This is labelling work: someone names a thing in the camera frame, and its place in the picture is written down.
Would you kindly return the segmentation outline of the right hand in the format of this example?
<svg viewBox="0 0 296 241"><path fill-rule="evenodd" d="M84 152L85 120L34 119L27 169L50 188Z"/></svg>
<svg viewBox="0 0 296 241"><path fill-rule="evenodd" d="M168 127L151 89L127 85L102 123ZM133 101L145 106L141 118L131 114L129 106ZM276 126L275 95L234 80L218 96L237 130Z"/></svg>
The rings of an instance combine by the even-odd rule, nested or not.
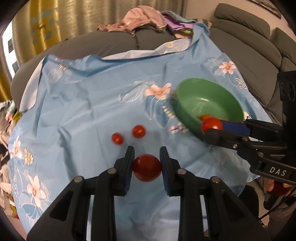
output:
<svg viewBox="0 0 296 241"><path fill-rule="evenodd" d="M293 186L265 178L263 188L264 191L270 195L287 196L291 192Z"/></svg>

